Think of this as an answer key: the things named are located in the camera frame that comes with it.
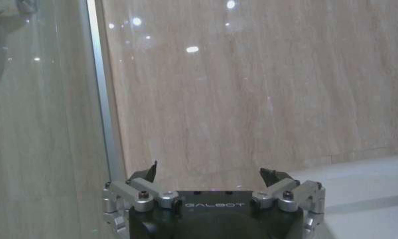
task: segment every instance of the wall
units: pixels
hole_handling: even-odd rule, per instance
[[[85,1],[0,18],[0,239],[111,238]]]
[[[127,174],[257,188],[398,153],[398,0],[102,3]]]

